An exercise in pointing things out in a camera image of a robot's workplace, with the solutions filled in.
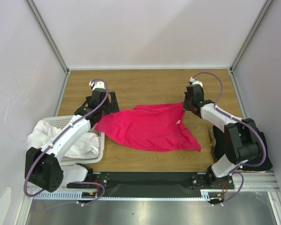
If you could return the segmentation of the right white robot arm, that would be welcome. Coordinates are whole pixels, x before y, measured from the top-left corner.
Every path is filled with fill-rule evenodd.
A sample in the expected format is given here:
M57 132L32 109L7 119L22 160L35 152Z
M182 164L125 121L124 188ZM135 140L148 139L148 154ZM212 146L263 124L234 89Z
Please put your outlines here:
M223 133L223 138L216 138L216 146L222 147L224 154L208 167L203 186L219 189L243 165L259 167L265 162L266 146L255 121L243 120L222 110L212 100L205 100L202 85L198 82L186 87L184 110L209 121Z

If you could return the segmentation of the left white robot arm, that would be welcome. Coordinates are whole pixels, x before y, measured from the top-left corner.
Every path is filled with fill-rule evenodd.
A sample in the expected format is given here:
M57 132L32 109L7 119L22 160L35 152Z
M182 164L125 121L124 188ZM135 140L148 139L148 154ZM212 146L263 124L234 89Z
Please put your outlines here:
M39 187L41 191L56 191L69 171L61 167L61 161L70 148L94 127L103 116L119 112L114 91L105 88L93 89L92 95L74 113L68 124L48 143L35 148L30 147L25 156L24 193L28 193L28 183Z

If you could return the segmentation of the pink t shirt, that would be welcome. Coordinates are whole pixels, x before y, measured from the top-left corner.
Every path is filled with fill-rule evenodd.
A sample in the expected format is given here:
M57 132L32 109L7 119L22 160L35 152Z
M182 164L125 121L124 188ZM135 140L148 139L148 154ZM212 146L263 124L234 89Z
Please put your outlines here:
M118 144L137 150L169 152L201 151L201 146L184 125L183 103L137 105L103 116L96 130Z

